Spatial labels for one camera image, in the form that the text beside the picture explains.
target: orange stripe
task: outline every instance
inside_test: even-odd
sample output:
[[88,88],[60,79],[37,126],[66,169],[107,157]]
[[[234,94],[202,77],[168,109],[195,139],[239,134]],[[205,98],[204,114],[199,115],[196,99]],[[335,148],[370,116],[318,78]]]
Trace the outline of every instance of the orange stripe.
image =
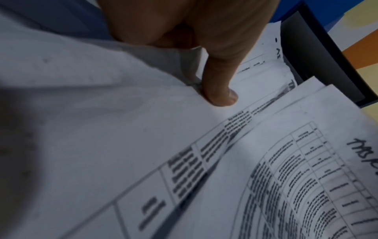
[[378,63],[378,29],[343,51],[355,69]]

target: skin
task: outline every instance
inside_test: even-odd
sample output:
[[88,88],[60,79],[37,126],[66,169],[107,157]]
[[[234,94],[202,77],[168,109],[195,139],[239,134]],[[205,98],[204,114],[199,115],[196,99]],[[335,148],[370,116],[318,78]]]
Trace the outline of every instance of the skin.
[[215,106],[236,103],[228,85],[279,0],[97,0],[112,36],[135,45],[202,46],[209,53],[202,88]]

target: fingernail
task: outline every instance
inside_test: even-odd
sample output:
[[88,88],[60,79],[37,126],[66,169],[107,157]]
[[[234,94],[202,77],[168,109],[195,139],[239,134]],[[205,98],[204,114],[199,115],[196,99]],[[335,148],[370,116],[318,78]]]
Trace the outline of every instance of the fingernail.
[[232,101],[232,103],[234,104],[234,103],[237,102],[239,96],[236,94],[235,91],[233,91],[233,90],[230,89],[229,98]]

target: hand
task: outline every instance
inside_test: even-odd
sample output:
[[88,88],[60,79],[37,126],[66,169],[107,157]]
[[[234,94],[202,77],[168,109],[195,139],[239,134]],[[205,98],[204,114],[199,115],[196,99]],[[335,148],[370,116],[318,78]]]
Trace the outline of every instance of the hand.
[[112,36],[129,44],[204,47],[202,87],[216,106],[237,94],[228,84],[255,45],[279,0],[97,0]]

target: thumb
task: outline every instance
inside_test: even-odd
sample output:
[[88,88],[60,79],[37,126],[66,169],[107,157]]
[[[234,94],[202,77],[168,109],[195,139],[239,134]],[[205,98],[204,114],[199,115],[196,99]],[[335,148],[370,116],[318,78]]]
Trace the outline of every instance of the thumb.
[[202,89],[205,97],[215,106],[231,106],[238,96],[228,88],[232,76],[244,58],[221,59],[209,55],[202,75]]

